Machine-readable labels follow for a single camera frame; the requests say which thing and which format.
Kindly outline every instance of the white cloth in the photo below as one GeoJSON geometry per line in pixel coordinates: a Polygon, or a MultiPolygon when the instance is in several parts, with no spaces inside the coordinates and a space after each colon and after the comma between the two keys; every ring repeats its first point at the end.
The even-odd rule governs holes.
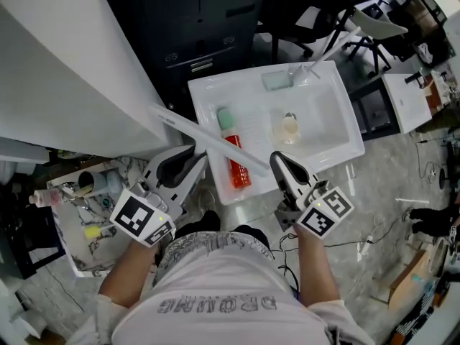
{"type": "MultiPolygon", "coordinates": [[[[196,233],[175,241],[165,255],[170,269],[120,320],[112,344],[373,344],[342,300],[300,304],[271,259],[247,237],[196,233]],[[181,245],[188,253],[178,256],[181,245]],[[180,259],[171,264],[174,257],[180,259]]],[[[97,323],[87,329],[98,331],[97,323]]],[[[113,329],[112,321],[104,323],[113,329]]],[[[96,337],[99,342],[68,344],[107,344],[106,334],[96,337]]]]}

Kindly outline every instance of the yellow object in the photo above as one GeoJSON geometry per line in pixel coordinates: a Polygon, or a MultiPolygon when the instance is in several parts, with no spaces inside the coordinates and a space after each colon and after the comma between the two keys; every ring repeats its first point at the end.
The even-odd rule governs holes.
{"type": "Polygon", "coordinates": [[[85,194],[88,194],[93,191],[94,184],[89,184],[86,187],[83,187],[73,193],[73,196],[76,198],[82,198],[85,194]]]}
{"type": "Polygon", "coordinates": [[[101,228],[99,226],[88,226],[84,229],[85,238],[94,239],[101,235],[101,228]]]}

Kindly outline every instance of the white table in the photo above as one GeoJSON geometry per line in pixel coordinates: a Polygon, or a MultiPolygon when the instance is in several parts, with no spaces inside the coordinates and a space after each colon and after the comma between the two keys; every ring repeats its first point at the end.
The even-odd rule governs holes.
{"type": "Polygon", "coordinates": [[[416,127],[431,120],[423,90],[415,80],[407,84],[405,79],[410,74],[384,74],[382,81],[395,110],[401,133],[408,133],[416,127]]]}

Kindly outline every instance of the green cap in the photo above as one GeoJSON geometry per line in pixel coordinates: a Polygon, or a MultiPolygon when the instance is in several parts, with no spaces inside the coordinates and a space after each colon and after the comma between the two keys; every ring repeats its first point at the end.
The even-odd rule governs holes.
{"type": "Polygon", "coordinates": [[[230,110],[226,107],[217,111],[218,124],[221,127],[221,130],[227,130],[233,128],[233,117],[230,114],[230,110]]]}

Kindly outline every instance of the wire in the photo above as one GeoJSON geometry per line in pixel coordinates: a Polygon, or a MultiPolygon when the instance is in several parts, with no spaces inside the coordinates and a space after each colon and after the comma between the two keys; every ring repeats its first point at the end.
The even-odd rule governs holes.
{"type": "MultiPolygon", "coordinates": [[[[31,253],[35,256],[35,258],[39,259],[39,258],[37,257],[37,255],[36,255],[34,252],[31,252],[31,253]]],[[[78,305],[78,307],[81,309],[82,312],[84,312],[85,310],[83,309],[83,307],[82,307],[80,304],[78,304],[77,300],[75,300],[75,298],[74,298],[71,294],[68,293],[68,291],[65,289],[65,287],[64,287],[64,285],[61,283],[61,281],[59,281],[59,280],[56,278],[56,276],[54,276],[54,275],[51,273],[50,269],[49,269],[46,265],[43,266],[43,267],[46,268],[46,270],[47,270],[48,273],[51,275],[51,277],[52,277],[53,279],[55,279],[55,280],[59,283],[59,285],[60,285],[61,288],[63,289],[64,293],[67,294],[68,297],[69,297],[70,299],[72,299],[73,302],[74,302],[76,305],[78,305]]]]}
{"type": "Polygon", "coordinates": [[[423,175],[422,175],[422,172],[421,172],[421,167],[420,167],[420,153],[418,151],[418,144],[419,143],[426,143],[426,142],[429,142],[429,141],[421,141],[421,142],[416,142],[415,143],[415,148],[417,149],[417,160],[418,160],[418,177],[420,179],[425,179],[426,177],[426,172],[427,172],[427,169],[428,169],[428,166],[429,165],[433,165],[433,166],[437,166],[439,167],[439,169],[442,169],[442,167],[440,165],[438,165],[437,163],[433,162],[433,161],[428,161],[425,165],[425,170],[423,171],[423,175]]]}
{"type": "Polygon", "coordinates": [[[453,134],[447,134],[445,137],[426,139],[426,140],[419,141],[419,142],[416,142],[416,143],[428,143],[428,142],[432,142],[432,141],[438,141],[440,139],[442,139],[444,142],[445,141],[456,141],[457,140],[453,134]]]}
{"type": "Polygon", "coordinates": [[[288,267],[288,263],[287,263],[287,260],[288,260],[288,255],[286,254],[286,251],[282,248],[282,243],[286,240],[286,239],[295,239],[297,238],[297,235],[295,234],[286,234],[284,236],[281,236],[280,238],[280,251],[283,252],[283,254],[285,255],[285,271],[283,272],[284,276],[286,276],[286,269],[289,268],[288,267]]]}
{"type": "Polygon", "coordinates": [[[295,289],[297,290],[295,293],[295,297],[297,298],[297,300],[299,300],[299,282],[297,281],[297,277],[294,275],[294,272],[286,265],[279,266],[278,268],[284,268],[285,270],[288,270],[290,274],[294,277],[295,289]]]}
{"type": "Polygon", "coordinates": [[[406,213],[408,210],[409,210],[409,208],[406,209],[406,210],[404,211],[404,213],[403,213],[401,216],[399,216],[397,219],[395,219],[395,220],[391,223],[390,228],[389,228],[380,238],[378,238],[376,241],[372,241],[372,240],[367,240],[367,239],[365,239],[365,240],[357,240],[357,241],[348,241],[347,243],[325,245],[325,247],[326,247],[326,248],[341,247],[341,246],[343,246],[343,245],[357,244],[357,243],[376,244],[376,243],[382,241],[382,240],[390,233],[390,231],[393,229],[393,226],[394,226],[394,225],[405,215],[405,213],[406,213]]]}

